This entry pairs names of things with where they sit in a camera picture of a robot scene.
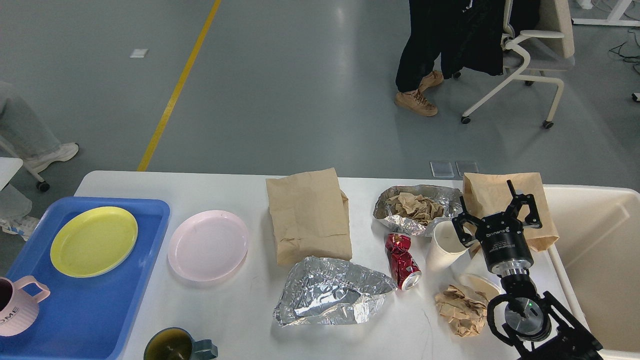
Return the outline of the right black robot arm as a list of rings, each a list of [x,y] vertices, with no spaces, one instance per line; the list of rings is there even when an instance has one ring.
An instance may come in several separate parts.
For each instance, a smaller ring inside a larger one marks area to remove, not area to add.
[[[491,332],[522,360],[601,359],[601,342],[553,294],[538,294],[524,236],[524,228],[543,226],[535,196],[517,192],[511,180],[506,183],[512,199],[505,210],[477,218],[461,198],[462,211],[452,219],[462,246],[480,244],[487,271],[503,288],[487,305]]]

